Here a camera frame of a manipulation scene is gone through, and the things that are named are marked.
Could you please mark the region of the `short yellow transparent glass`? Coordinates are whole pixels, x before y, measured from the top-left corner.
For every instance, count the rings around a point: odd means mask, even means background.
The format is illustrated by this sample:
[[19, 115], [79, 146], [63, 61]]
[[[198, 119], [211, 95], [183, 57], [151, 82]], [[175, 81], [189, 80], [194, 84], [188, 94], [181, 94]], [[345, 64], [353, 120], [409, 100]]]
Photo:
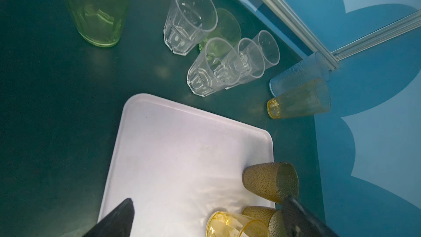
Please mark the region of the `short yellow transparent glass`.
[[232, 212], [215, 212], [210, 216], [206, 226], [206, 237], [269, 236], [269, 229], [262, 221]]

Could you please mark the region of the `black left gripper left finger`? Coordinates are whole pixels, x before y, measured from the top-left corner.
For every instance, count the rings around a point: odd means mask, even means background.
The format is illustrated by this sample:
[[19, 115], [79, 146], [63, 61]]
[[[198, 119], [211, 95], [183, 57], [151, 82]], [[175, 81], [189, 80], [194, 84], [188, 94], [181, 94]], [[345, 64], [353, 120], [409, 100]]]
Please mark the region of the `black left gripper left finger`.
[[83, 237], [129, 237], [135, 209], [131, 198], [126, 198]]

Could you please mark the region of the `clear faceted glass three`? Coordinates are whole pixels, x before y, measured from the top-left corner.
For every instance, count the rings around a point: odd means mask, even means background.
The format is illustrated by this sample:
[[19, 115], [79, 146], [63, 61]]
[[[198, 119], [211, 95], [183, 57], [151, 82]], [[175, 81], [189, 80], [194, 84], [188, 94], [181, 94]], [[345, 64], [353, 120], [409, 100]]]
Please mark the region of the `clear faceted glass three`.
[[187, 72], [193, 94], [206, 97], [238, 83], [239, 53], [225, 39], [211, 38]]

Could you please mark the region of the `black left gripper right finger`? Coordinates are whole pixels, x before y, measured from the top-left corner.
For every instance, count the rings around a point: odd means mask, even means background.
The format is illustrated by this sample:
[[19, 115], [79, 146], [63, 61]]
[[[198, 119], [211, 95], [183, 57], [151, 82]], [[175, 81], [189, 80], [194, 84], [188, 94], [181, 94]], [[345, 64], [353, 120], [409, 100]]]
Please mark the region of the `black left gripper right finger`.
[[288, 237], [339, 237], [293, 196], [285, 198], [282, 217]]

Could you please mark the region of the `dimpled amber glass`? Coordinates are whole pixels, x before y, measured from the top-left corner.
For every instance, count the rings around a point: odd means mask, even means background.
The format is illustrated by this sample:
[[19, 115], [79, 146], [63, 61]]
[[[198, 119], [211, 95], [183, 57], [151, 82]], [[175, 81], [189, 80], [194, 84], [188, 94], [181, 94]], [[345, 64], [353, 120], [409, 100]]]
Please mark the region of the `dimpled amber glass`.
[[262, 221], [268, 227], [272, 237], [287, 237], [281, 210], [263, 206], [247, 206], [241, 214]]
[[299, 196], [299, 178], [296, 169], [288, 162], [270, 162], [252, 165], [243, 171], [244, 187], [272, 202], [283, 204], [292, 196]]

